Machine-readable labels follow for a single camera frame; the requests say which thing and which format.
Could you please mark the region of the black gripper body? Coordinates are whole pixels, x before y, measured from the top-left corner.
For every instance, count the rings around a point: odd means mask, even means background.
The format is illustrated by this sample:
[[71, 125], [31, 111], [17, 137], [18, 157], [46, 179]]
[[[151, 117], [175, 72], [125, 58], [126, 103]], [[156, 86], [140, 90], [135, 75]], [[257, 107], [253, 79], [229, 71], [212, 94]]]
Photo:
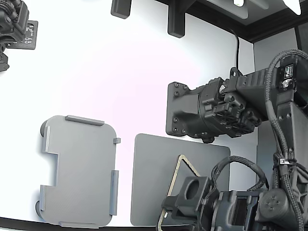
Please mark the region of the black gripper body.
[[261, 191], [209, 190], [194, 192], [193, 231], [260, 231], [261, 224], [255, 221]]

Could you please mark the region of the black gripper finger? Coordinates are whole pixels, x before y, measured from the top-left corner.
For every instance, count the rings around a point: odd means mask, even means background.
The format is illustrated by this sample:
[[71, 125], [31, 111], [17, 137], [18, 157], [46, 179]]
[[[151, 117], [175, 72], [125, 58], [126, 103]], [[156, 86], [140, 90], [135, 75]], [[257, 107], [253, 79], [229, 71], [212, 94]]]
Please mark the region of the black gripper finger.
[[168, 213], [171, 214], [172, 218], [179, 217], [179, 209], [177, 206], [177, 196], [167, 196], [162, 202], [162, 208]]

